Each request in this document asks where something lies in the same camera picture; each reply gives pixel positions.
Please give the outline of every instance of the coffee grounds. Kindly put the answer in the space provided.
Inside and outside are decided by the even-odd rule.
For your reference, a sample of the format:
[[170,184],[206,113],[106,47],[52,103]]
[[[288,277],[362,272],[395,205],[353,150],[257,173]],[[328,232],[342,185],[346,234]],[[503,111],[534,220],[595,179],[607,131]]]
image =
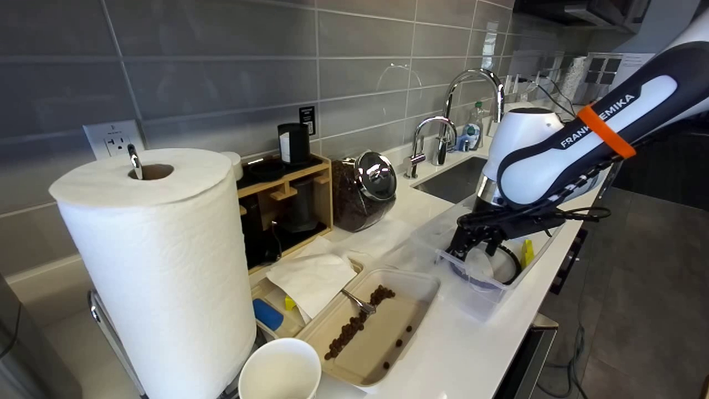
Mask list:
[[[371,294],[371,303],[379,306],[388,296],[395,296],[395,290],[377,286],[377,290]],[[340,337],[330,343],[325,358],[334,358],[355,339],[355,334],[363,330],[365,319],[365,313],[351,316],[351,320],[340,330]]]

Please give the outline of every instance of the cardboard tray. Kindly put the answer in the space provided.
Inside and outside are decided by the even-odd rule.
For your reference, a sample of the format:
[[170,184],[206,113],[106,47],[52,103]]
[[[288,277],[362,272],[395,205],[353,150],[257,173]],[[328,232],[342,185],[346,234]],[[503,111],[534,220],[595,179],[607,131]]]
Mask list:
[[420,272],[375,267],[357,275],[346,290],[371,300],[371,294],[385,286],[395,296],[384,299],[377,313],[367,314],[363,330],[342,346],[340,355],[325,357],[330,343],[342,337],[344,325],[357,316],[357,308],[346,294],[336,294],[320,316],[298,337],[309,341],[321,357],[323,372],[360,388],[379,384],[417,334],[435,294],[439,279]]

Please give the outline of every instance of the paper towel roll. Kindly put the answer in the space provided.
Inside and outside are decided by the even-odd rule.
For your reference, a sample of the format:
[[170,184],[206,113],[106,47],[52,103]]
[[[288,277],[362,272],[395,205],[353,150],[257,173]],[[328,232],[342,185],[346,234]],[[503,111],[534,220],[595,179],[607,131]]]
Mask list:
[[110,156],[48,191],[149,397],[216,399],[254,341],[232,164],[209,150],[140,156],[147,175],[174,171],[140,182]]
[[240,182],[243,177],[242,154],[236,150],[225,150],[225,154],[230,159],[230,166],[236,171],[236,179]]

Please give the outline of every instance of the metal faucet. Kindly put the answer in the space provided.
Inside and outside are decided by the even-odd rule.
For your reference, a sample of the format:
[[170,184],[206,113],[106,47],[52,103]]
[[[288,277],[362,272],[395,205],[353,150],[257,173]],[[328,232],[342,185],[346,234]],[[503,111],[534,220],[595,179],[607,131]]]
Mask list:
[[433,116],[421,119],[417,131],[414,131],[414,139],[412,139],[412,154],[410,154],[412,167],[408,173],[404,173],[408,179],[417,179],[417,166],[426,159],[426,154],[423,154],[423,129],[428,123],[435,123],[435,122],[445,125],[445,129],[439,131],[437,164],[445,162],[445,131],[452,131],[452,141],[457,141],[457,136],[458,136],[457,125],[445,115],[433,115]]
[[489,70],[489,68],[465,68],[465,70],[460,70],[460,73],[452,79],[452,83],[449,83],[449,89],[447,89],[444,115],[449,116],[452,94],[457,93],[457,89],[458,89],[464,82],[472,79],[475,75],[484,75],[484,78],[493,83],[493,89],[494,89],[494,122],[500,122],[500,119],[503,119],[503,113],[506,113],[506,83],[503,83],[503,79],[500,79],[494,70]]

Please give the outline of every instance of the paper towel holder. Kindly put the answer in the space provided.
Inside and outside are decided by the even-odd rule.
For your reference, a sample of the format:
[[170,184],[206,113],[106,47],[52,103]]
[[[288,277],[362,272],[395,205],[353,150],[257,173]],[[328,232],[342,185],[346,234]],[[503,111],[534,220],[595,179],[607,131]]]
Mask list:
[[[118,361],[122,363],[122,368],[125,368],[125,372],[128,374],[134,388],[137,390],[137,397],[140,397],[140,399],[150,399],[150,397],[147,394],[147,390],[141,388],[140,376],[137,376],[137,372],[136,372],[136,368],[134,368],[134,363],[131,363],[131,358],[128,358],[128,353],[127,353],[127,348],[122,346],[122,341],[119,341],[119,337],[118,337],[118,331],[116,331],[116,327],[114,327],[114,320],[110,320],[110,316],[109,316],[109,309],[106,309],[103,296],[98,294],[98,290],[89,290],[89,293],[86,293],[86,299],[89,299],[92,319],[100,325],[104,339],[106,339],[109,346],[114,348]],[[240,391],[238,391],[238,379],[232,379],[232,381],[221,390],[221,394],[219,394],[218,399],[238,399],[238,394],[240,394]]]
[[175,171],[168,164],[147,164],[147,166],[141,166],[134,144],[128,144],[128,159],[131,159],[131,166],[134,166],[134,171],[128,173],[131,179],[164,179]]

